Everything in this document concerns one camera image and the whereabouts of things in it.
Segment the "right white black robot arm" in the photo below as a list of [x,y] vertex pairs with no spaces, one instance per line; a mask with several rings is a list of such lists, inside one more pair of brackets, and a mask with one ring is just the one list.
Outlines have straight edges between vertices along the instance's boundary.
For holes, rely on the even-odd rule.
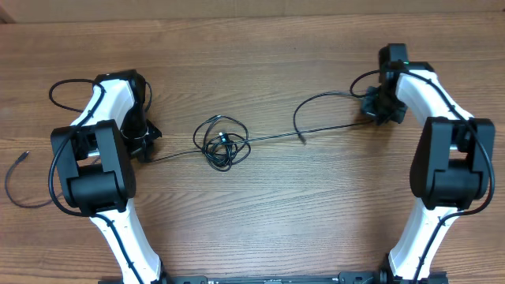
[[423,129],[410,167],[414,206],[375,281],[446,283],[445,273],[430,266],[455,220],[483,211],[492,199],[496,129],[462,109],[427,62],[410,61],[405,44],[381,48],[378,61],[380,84],[364,95],[362,114],[382,125],[402,123],[411,111]]

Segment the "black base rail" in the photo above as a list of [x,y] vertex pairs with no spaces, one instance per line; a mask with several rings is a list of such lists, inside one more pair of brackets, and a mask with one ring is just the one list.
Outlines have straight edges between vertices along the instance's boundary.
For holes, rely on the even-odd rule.
[[393,277],[387,271],[344,271],[338,275],[326,276],[288,276],[288,277],[236,277],[207,278],[205,276],[170,277],[162,274],[162,278],[153,283],[162,284],[408,284],[413,280]]

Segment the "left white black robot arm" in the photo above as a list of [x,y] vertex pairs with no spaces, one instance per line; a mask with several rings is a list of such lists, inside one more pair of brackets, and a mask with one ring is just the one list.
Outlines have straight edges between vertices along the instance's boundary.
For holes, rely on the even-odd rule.
[[118,261],[122,283],[168,283],[134,204],[131,161],[148,161],[162,135],[146,118],[149,85],[134,69],[100,74],[90,83],[92,97],[79,117],[50,135],[50,197],[60,211],[95,224]]

